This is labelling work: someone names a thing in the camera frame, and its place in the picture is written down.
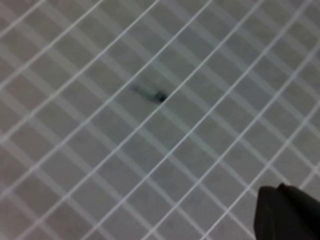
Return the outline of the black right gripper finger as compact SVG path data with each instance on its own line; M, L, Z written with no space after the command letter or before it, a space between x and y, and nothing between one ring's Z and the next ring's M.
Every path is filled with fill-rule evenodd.
M253 229L257 240L318 240L320 202L292 185L262 186Z

